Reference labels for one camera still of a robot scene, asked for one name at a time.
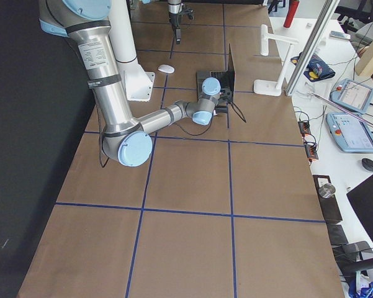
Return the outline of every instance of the white desk surface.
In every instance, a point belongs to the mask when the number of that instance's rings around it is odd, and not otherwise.
[[[293,56],[297,56],[304,48],[310,32],[312,31],[316,20],[315,19],[294,19],[290,28],[284,28],[284,18],[283,17],[272,17],[271,24],[273,32],[277,35],[284,35],[288,37],[293,37],[299,39],[300,43],[295,46]],[[341,27],[336,20],[331,20],[328,24],[328,28],[324,33],[325,42],[321,42],[318,46],[318,55],[327,64],[335,64],[339,62],[349,61],[355,56],[355,51],[352,45],[345,40],[329,38],[328,33],[331,30],[341,32]],[[282,59],[284,59],[287,53],[288,44],[283,42],[277,42],[277,47],[279,49],[279,54]],[[289,69],[286,75],[286,80],[288,81],[295,66],[289,62]],[[334,78],[326,79],[321,82],[313,83],[316,91],[320,94],[325,93],[325,89],[332,88],[339,78],[353,78],[353,61],[349,64],[343,63],[335,66],[331,66],[336,75]],[[356,81],[364,81],[368,77],[360,77],[355,75]],[[296,90],[301,92],[306,91],[304,85],[308,82],[305,76],[301,76]],[[364,84],[373,87],[373,81],[369,79]],[[323,110],[323,101],[316,98],[303,98],[303,96],[294,93],[292,96],[292,102],[295,106],[301,108],[302,111],[306,112],[310,118],[315,118],[321,115]],[[337,112],[335,108],[331,106],[327,107],[327,112]],[[367,110],[368,114],[373,115],[373,106],[370,106]],[[368,121],[373,122],[373,117],[368,115],[364,116]],[[311,131],[312,134],[319,139],[320,135],[320,124],[321,118],[311,121]],[[324,121],[321,128],[321,139],[318,149],[319,160],[314,161],[310,167],[312,174],[328,175],[331,179],[332,184],[336,188],[336,199],[338,201],[339,209],[343,221],[341,222],[343,230],[345,231],[348,242],[354,243],[359,241],[367,241],[371,247],[373,243],[369,238],[368,234],[360,224],[359,219],[354,213],[346,193],[352,188],[356,187],[358,184],[367,179],[372,172],[368,172],[361,165],[362,158],[370,158],[373,160],[373,154],[357,154],[357,153],[344,153],[336,145],[333,137],[331,136],[328,127]]]

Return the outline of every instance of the black monitor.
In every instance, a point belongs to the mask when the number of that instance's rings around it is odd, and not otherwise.
[[[362,226],[373,242],[373,175],[347,193]]]

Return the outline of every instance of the open black laptop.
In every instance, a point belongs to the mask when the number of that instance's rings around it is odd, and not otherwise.
[[[221,84],[221,92],[224,94],[231,93],[229,100],[233,99],[233,92],[235,90],[235,66],[233,64],[233,58],[231,56],[231,49],[229,45],[229,56],[228,56],[228,66],[226,71],[198,71],[197,76],[197,91],[198,94],[202,92],[202,85],[205,79],[213,77],[218,79]]]

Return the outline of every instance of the light blue cap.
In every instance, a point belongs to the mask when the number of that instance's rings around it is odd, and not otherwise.
[[[120,144],[117,158],[124,166],[140,166],[149,158],[152,147],[147,133],[141,130],[132,132]]]
[[[112,0],[62,0],[76,15],[88,20],[102,20],[109,15]]]
[[[207,78],[203,82],[202,90],[206,95],[216,95],[221,91],[221,84],[215,78]]]
[[[48,34],[58,35],[62,37],[68,37],[68,34],[66,33],[66,30],[64,28],[52,25],[50,23],[44,22],[43,20],[40,20],[40,26],[42,30]]]
[[[212,117],[212,113],[207,111],[199,111],[193,114],[192,120],[194,123],[200,125],[208,125],[210,123]]]

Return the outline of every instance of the dark wall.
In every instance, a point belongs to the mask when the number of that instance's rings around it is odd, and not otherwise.
[[[0,0],[0,298],[15,297],[93,108],[37,0]]]

